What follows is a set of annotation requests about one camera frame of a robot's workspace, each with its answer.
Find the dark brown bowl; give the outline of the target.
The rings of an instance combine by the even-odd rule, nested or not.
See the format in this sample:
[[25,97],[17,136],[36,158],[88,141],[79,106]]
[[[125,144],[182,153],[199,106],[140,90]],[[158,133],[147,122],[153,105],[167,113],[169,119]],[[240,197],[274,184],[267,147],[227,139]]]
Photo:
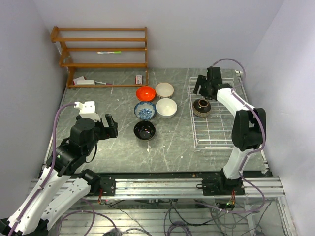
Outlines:
[[211,112],[211,104],[203,98],[195,100],[192,108],[194,115],[201,118],[207,117]]

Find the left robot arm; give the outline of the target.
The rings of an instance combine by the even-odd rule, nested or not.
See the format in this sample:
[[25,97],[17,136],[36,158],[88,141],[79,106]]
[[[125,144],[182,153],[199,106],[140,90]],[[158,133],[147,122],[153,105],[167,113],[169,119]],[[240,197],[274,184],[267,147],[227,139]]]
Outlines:
[[92,170],[83,170],[60,195],[57,192],[95,154],[100,140],[116,138],[118,124],[110,114],[101,120],[78,116],[70,136],[52,153],[47,166],[29,196],[8,218],[1,219],[0,232],[5,236],[46,236],[56,221],[80,198],[95,195],[101,189],[101,177]]

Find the blue white patterned bowl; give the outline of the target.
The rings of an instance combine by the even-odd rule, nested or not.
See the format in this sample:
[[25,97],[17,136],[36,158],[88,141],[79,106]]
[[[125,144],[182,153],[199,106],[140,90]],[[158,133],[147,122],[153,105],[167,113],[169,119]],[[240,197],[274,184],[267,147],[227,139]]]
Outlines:
[[139,102],[134,107],[134,114],[141,120],[151,120],[156,113],[156,107],[151,102]]

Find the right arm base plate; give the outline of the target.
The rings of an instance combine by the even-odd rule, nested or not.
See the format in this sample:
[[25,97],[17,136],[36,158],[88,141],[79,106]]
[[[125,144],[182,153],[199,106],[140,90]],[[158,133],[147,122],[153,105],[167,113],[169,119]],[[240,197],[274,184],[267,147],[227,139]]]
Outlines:
[[203,179],[202,192],[204,196],[225,196],[235,193],[236,196],[244,195],[245,190],[241,179]]

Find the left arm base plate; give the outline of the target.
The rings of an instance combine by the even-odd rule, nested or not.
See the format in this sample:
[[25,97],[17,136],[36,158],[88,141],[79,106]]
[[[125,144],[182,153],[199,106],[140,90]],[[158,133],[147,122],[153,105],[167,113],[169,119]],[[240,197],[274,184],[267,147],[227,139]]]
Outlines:
[[102,177],[100,179],[100,195],[114,196],[116,192],[116,181],[112,177]]

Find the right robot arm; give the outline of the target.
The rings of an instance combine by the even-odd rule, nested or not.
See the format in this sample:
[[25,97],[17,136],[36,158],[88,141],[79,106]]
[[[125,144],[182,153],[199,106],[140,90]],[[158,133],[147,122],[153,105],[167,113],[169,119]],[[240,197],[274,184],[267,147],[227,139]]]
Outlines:
[[266,112],[248,104],[229,83],[224,83],[220,67],[208,67],[207,75],[198,75],[193,90],[202,97],[192,104],[193,114],[206,117],[210,114],[210,100],[221,103],[234,117],[231,131],[233,150],[227,164],[220,171],[217,189],[229,194],[242,183],[241,174],[249,155],[260,151],[266,141]]

